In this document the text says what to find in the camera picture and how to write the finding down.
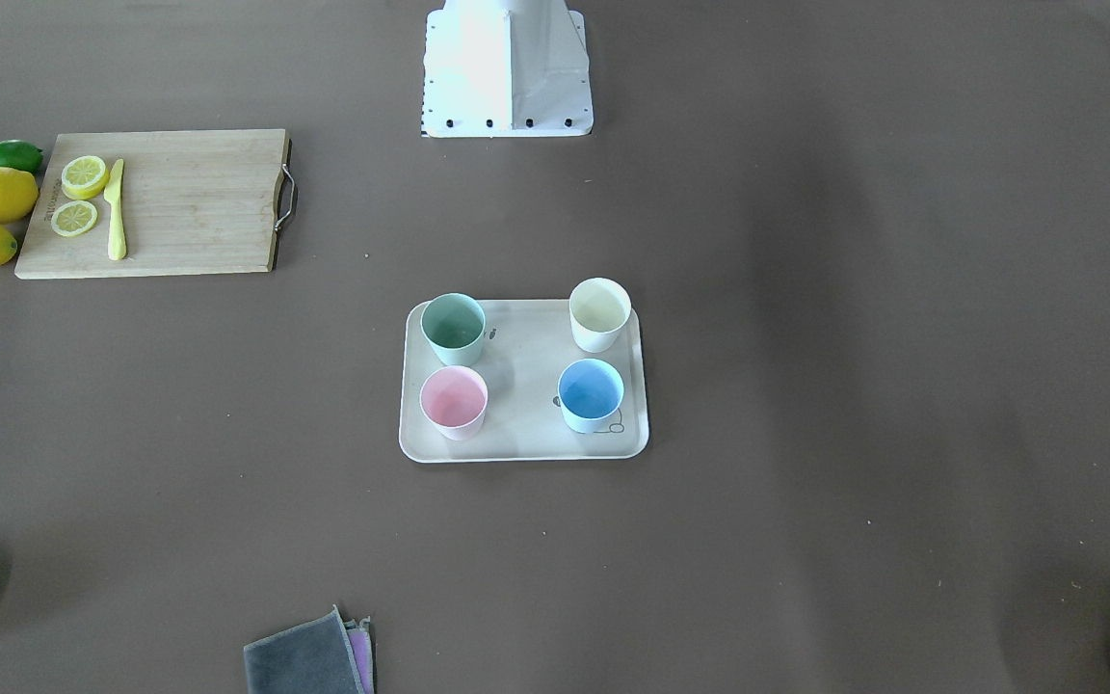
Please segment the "blue cup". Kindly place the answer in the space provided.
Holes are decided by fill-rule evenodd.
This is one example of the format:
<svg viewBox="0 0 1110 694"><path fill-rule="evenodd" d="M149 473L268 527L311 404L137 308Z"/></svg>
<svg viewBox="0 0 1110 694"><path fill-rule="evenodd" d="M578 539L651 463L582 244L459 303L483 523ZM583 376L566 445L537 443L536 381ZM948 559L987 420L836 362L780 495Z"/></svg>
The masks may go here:
<svg viewBox="0 0 1110 694"><path fill-rule="evenodd" d="M624 395L620 372L599 359L573 361L558 381L561 414L567 426L578 434L607 430Z"/></svg>

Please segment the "cream white cup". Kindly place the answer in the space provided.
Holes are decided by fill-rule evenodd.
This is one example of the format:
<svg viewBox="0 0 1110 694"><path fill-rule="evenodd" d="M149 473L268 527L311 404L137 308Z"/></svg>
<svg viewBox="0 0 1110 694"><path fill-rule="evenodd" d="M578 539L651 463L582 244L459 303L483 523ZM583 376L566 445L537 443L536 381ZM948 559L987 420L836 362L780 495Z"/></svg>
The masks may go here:
<svg viewBox="0 0 1110 694"><path fill-rule="evenodd" d="M607 278L583 280L569 294L569 326L582 351L607 351L630 319L630 296L619 282Z"/></svg>

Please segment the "green cup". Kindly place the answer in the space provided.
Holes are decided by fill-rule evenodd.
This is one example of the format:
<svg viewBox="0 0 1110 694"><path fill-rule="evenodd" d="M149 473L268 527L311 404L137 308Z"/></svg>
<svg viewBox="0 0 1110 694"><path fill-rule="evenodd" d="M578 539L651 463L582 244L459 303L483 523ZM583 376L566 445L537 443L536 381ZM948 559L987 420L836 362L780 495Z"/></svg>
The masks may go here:
<svg viewBox="0 0 1110 694"><path fill-rule="evenodd" d="M440 363L471 368L482 356L488 318L474 298L462 293L435 296L423 308L420 330Z"/></svg>

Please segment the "pink cup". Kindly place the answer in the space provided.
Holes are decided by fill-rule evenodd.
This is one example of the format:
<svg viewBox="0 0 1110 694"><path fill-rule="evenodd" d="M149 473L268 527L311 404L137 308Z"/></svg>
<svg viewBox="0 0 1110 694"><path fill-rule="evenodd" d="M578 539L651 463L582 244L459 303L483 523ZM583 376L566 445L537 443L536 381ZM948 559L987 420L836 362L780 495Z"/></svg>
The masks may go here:
<svg viewBox="0 0 1110 694"><path fill-rule="evenodd" d="M490 405L490 388L472 368L440 368L418 390L420 410L448 440L480 434Z"/></svg>

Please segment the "cream rectangular tray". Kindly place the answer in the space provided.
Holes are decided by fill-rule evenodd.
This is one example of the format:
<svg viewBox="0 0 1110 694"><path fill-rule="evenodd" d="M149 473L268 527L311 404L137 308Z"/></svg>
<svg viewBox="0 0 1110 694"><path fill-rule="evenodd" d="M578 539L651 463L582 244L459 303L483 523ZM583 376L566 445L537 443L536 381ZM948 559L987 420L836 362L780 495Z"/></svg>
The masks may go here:
<svg viewBox="0 0 1110 694"><path fill-rule="evenodd" d="M573 342L567 299L482 299L488 316L486 346L474 369L490 388L480 434L450 440L420 412L418 391L441 363L420 330L426 303L406 321L398 443L418 463L490 461L625 460L650 440L642 325L638 313L599 359L620 372L622 404L595 431L574 432L561 416L558 378L574 360L586 359Z"/></svg>

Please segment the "grey folded cloth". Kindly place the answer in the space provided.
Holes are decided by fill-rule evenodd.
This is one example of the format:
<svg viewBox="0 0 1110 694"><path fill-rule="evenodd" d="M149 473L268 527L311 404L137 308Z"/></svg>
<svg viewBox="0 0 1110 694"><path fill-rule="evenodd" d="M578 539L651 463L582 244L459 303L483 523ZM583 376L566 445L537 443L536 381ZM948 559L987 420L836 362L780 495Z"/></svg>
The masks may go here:
<svg viewBox="0 0 1110 694"><path fill-rule="evenodd" d="M250 693L374 693L373 620L322 618L248 643Z"/></svg>

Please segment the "wooden cutting board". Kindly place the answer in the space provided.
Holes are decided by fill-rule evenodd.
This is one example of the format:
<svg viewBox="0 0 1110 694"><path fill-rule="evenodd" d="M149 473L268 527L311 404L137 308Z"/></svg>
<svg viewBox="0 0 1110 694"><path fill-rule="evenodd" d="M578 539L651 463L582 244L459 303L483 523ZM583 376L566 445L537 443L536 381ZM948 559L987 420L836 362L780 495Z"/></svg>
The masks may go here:
<svg viewBox="0 0 1110 694"><path fill-rule="evenodd" d="M275 130L62 133L49 152L40 197L14 273L23 280L268 272L278 250L278 201L290 137ZM59 237L50 217L65 203L61 174L80 155L123 161L120 207L127 255L107 251L111 210L97 225Z"/></svg>

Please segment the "yellow plastic knife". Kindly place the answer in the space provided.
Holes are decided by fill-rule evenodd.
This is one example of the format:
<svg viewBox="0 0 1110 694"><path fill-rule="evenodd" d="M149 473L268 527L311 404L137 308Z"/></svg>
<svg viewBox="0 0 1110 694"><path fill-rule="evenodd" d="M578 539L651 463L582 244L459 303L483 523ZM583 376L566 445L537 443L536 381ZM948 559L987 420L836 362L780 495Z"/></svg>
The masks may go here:
<svg viewBox="0 0 1110 694"><path fill-rule="evenodd" d="M127 258L127 228L120 202L120 189L122 189L122 178L124 173L123 159L117 159L109 171L105 188L102 190L107 205L109 205L109 232L107 232L107 257L118 262Z"/></svg>

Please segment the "lemon half slice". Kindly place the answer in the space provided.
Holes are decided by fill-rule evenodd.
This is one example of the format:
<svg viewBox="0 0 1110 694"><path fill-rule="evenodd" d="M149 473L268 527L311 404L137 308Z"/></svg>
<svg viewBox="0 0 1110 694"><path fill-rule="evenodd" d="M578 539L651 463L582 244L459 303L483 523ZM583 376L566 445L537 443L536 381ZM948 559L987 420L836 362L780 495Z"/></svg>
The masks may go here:
<svg viewBox="0 0 1110 694"><path fill-rule="evenodd" d="M72 200L57 207L50 215L50 229L59 237L79 237L92 231L98 223L95 203L88 200Z"/></svg>
<svg viewBox="0 0 1110 694"><path fill-rule="evenodd" d="M90 200L100 195L109 183L111 168L97 155L80 155L65 163L59 184L69 200Z"/></svg>

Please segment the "green lime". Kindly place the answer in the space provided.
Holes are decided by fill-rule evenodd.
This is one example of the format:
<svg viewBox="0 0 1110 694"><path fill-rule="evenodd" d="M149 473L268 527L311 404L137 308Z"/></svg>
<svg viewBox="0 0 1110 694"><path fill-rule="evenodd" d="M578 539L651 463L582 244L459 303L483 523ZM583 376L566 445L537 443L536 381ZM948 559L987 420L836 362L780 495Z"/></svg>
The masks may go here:
<svg viewBox="0 0 1110 694"><path fill-rule="evenodd" d="M23 140L0 141L0 168L36 174L44 161L43 149Z"/></svg>

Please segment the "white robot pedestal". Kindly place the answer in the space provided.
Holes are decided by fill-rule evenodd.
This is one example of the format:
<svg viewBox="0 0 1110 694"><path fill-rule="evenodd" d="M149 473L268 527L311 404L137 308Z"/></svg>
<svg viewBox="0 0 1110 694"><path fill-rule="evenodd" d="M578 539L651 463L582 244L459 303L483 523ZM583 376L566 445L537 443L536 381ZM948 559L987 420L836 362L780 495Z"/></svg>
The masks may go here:
<svg viewBox="0 0 1110 694"><path fill-rule="evenodd" d="M420 132L589 135L585 17L564 1L446 1L426 18Z"/></svg>

